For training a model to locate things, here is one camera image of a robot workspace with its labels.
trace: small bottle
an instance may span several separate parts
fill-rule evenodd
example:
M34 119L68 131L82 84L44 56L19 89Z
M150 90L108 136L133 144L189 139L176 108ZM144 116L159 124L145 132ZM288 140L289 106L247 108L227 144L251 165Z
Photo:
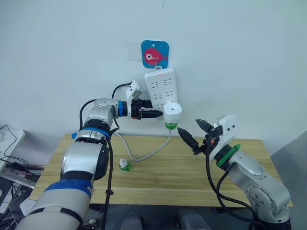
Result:
M168 102L163 107L163 116L165 120L165 127L169 130L177 128L180 120L182 108L176 102Z
M120 158L119 160L119 168L123 173L126 173L130 170L131 164L125 158Z

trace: blue tape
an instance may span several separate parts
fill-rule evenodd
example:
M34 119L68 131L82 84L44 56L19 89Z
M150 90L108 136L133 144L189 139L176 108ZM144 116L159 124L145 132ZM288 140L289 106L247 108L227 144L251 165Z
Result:
M45 191L56 190L56 189L77 189L77 190L84 191L86 194L88 194L88 196L91 199L92 193L87 187L93 188L93 185L90 181L78 180L78 179L72 179L72 180L65 179L65 180L56 182L54 184L51 184L48 188L45 189Z
M83 129L81 129L81 130L91 130L91 131L96 131L96 132L99 132L99 133L102 133L103 135L105 135L106 137L108 137L108 138L110 138L110 135L107 133L107 132L105 132L105 131L103 131L103 130L101 130L101 129L98 129L98 128L83 128Z
M118 113L119 116L123 116L124 105L122 101L118 101Z

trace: green ring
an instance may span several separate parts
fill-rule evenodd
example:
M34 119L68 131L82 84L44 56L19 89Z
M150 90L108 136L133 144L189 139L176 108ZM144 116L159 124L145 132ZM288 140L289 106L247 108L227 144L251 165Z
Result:
M167 123L167 122L165 122L165 127L167 129L173 130L177 127L177 123Z
M226 160L228 160L228 158L230 158L235 152L237 152L240 149L241 145L240 144L236 144L232 149L230 149L221 159L219 162L217 162L217 167L221 167L222 164L225 163Z

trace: power strip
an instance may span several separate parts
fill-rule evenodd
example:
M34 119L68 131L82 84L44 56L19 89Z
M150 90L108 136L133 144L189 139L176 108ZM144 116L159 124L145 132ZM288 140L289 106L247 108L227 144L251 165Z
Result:
M153 108L163 111L166 103L178 101L176 75L173 68L146 73L145 82Z

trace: fish sticker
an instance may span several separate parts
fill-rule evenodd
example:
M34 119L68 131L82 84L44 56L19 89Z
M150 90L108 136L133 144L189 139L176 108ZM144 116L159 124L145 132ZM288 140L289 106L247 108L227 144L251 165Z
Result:
M144 59L149 65L159 64L163 59L167 60L167 56L162 56L159 50L149 48L144 53Z
M154 68L156 65L167 68L169 50L167 42L145 40L141 48L142 61L146 68Z

